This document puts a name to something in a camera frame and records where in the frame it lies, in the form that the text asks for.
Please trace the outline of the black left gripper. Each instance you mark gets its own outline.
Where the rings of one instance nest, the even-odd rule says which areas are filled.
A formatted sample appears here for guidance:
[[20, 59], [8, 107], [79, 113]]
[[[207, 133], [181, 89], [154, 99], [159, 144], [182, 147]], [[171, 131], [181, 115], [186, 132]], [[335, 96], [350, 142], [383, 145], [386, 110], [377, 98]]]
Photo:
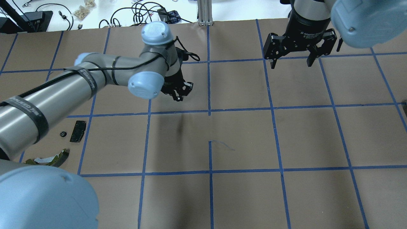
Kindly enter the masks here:
[[178, 57], [177, 64], [179, 65], [177, 72], [164, 78], [161, 92], [170, 95], [173, 100], [180, 102], [183, 101], [183, 97], [186, 97], [192, 91], [194, 84], [185, 81], [181, 69], [183, 61], [189, 59], [189, 53], [178, 47], [176, 51]]

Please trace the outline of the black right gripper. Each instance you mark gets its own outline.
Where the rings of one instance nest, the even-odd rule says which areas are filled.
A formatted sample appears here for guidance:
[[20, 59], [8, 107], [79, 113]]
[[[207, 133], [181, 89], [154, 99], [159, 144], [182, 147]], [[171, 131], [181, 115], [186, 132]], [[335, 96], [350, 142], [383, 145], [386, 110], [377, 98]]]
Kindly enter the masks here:
[[283, 35], [269, 33], [263, 46], [263, 58], [269, 60], [271, 69], [277, 60], [292, 52], [308, 51], [307, 66], [323, 55], [330, 55], [337, 41], [334, 29], [328, 29], [331, 22], [327, 0], [281, 0], [280, 4], [290, 5], [297, 12], [296, 18], [289, 18]]

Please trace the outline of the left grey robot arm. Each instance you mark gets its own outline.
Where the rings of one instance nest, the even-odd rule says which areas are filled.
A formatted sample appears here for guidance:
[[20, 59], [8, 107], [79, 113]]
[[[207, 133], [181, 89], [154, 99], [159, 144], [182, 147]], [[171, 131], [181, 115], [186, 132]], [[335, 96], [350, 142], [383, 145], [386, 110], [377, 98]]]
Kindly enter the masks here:
[[1, 102], [2, 229], [98, 228], [99, 201], [86, 179], [13, 159], [106, 85], [128, 87], [146, 100], [162, 92], [182, 101], [193, 84], [183, 79], [181, 65], [193, 54], [176, 47], [179, 38], [164, 22], [144, 26], [141, 39], [138, 58], [82, 53], [58, 77]]

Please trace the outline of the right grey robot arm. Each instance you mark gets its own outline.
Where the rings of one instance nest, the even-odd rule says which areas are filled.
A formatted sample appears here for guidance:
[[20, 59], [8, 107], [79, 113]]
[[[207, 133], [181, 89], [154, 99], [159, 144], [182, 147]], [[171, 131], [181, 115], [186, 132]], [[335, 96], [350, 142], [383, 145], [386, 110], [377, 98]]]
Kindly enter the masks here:
[[307, 66], [337, 51], [343, 43], [353, 48], [383, 44], [406, 30], [405, 0], [281, 0], [291, 6], [283, 35], [269, 33], [263, 58], [274, 69], [280, 57], [308, 51]]

